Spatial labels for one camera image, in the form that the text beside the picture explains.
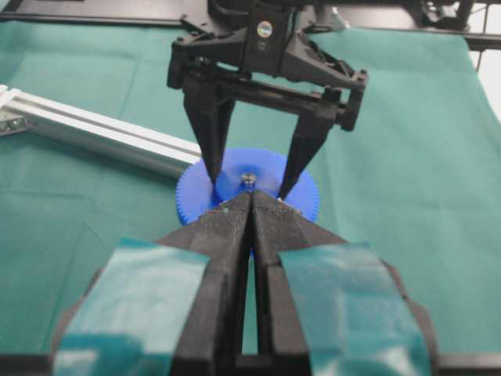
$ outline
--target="metal bolt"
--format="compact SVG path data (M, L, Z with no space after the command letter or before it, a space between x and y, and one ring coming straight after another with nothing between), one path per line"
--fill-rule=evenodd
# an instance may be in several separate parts
M242 185L247 190L253 190L256 186L256 175L252 172L246 172L242 174Z

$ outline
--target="green cloth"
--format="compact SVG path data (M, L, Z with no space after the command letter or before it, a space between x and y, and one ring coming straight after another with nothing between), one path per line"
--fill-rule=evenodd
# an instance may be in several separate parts
M165 87L180 33L0 23L0 82L194 140L181 91ZM357 29L315 40L370 74L355 131L335 128L308 167L318 223L399 269L442 351L501 350L501 127L466 43ZM238 103L229 146L285 154L295 121ZM46 350L120 238L179 226L173 179L35 135L0 140L0 174L0 352Z
M423 335L367 244L280 252L313 376L431 374Z
M169 374L208 261L123 239L61 338L53 374Z

